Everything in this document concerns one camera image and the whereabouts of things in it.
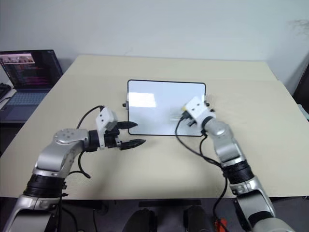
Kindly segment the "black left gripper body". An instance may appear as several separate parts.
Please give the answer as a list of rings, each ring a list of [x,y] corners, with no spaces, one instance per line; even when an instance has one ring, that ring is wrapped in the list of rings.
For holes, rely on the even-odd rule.
[[[120,131],[118,128],[106,130],[104,133],[104,147],[105,148],[121,148],[121,141],[119,139]]]

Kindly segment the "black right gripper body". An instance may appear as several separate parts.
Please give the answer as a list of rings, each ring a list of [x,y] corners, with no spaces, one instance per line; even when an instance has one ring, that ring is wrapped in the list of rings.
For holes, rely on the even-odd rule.
[[[187,126],[189,126],[189,127],[191,127],[191,126],[193,126],[194,124],[197,123],[196,120],[190,115],[184,116],[183,118],[186,121]]]

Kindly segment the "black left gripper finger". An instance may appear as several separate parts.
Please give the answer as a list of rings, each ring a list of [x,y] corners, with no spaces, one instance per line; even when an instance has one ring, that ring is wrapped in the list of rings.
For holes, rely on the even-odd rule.
[[[119,121],[118,122],[118,129],[128,130],[128,129],[133,128],[137,125],[138,125],[137,123],[131,122],[131,121]]]
[[[121,142],[119,149],[120,150],[133,149],[133,148],[136,148],[136,147],[142,145],[145,142],[146,142],[146,140],[144,140],[144,139],[133,139],[133,140],[130,140],[130,141],[127,141],[127,142]]]

